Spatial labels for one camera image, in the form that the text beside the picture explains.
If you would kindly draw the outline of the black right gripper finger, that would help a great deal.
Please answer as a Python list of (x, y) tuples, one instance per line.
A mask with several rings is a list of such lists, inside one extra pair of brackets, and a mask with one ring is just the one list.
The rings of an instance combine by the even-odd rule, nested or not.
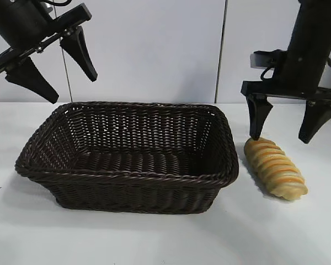
[(267, 116), (273, 108), (266, 96), (252, 94), (247, 97), (249, 109), (249, 135), (253, 140), (258, 140), (261, 135)]

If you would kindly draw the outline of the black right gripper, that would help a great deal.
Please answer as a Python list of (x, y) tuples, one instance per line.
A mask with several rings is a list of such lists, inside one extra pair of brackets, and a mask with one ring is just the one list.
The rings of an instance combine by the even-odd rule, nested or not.
[(300, 8), (286, 50), (255, 51), (250, 61), (273, 75), (244, 81), (242, 94), (309, 100), (298, 138), (308, 144), (331, 119), (331, 88), (319, 86), (330, 63), (331, 1), (300, 1)]

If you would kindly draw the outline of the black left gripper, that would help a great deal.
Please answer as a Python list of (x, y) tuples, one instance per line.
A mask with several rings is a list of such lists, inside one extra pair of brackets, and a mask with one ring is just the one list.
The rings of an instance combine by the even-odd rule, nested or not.
[(79, 65), (86, 76), (96, 81), (98, 74), (90, 59), (82, 23), (92, 14), (81, 3), (57, 18), (52, 18), (46, 1), (0, 1), (0, 36), (9, 48), (0, 54), (0, 73), (6, 80), (22, 86), (50, 103), (58, 93), (42, 76), (30, 55), (40, 53), (60, 39), (60, 46)]

